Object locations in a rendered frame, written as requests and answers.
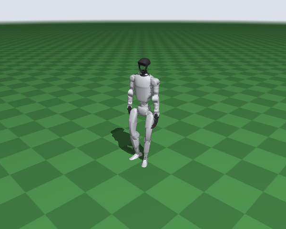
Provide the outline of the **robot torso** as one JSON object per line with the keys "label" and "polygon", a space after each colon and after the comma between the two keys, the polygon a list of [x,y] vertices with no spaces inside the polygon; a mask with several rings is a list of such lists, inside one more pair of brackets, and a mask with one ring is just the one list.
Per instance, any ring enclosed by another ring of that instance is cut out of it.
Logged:
{"label": "robot torso", "polygon": [[147,116],[148,111],[151,110],[151,107],[148,105],[149,100],[153,96],[153,85],[151,84],[152,75],[148,76],[140,76],[139,73],[136,74],[134,77],[134,84],[135,84],[135,94],[137,100],[139,100],[140,105],[138,106],[138,114],[142,116]]}

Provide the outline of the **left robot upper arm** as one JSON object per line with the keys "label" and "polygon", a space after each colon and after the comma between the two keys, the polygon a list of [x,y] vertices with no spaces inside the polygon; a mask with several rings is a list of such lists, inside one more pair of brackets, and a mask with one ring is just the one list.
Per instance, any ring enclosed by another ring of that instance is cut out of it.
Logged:
{"label": "left robot upper arm", "polygon": [[157,97],[159,94],[160,81],[159,81],[159,79],[152,77],[151,78],[151,84],[153,85],[153,94],[154,94],[154,96],[152,96],[152,101],[157,102]]}

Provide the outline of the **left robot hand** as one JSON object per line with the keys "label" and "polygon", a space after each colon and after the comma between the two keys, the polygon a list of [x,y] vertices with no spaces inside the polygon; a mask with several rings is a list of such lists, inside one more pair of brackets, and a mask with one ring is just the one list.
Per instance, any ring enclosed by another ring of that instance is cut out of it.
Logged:
{"label": "left robot hand", "polygon": [[155,114],[154,115],[154,118],[155,118],[155,120],[154,120],[154,124],[152,125],[152,128],[155,128],[155,126],[157,125],[157,122],[158,122],[158,114]]}

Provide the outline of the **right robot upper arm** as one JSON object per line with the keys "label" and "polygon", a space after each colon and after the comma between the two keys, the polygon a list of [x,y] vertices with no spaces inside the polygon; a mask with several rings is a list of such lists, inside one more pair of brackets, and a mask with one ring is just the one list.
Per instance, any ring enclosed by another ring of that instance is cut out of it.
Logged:
{"label": "right robot upper arm", "polygon": [[130,76],[130,90],[128,91],[128,95],[134,96],[135,95],[135,84],[134,84],[134,77],[136,74]]}

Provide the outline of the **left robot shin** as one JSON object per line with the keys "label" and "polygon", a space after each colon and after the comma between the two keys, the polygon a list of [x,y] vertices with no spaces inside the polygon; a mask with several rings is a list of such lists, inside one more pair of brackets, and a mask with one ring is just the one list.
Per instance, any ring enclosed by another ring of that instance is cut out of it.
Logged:
{"label": "left robot shin", "polygon": [[144,160],[145,160],[145,158],[147,160],[147,155],[148,155],[149,150],[150,150],[150,145],[151,145],[151,141],[150,142],[146,141],[144,143],[144,150],[143,150],[144,151]]}

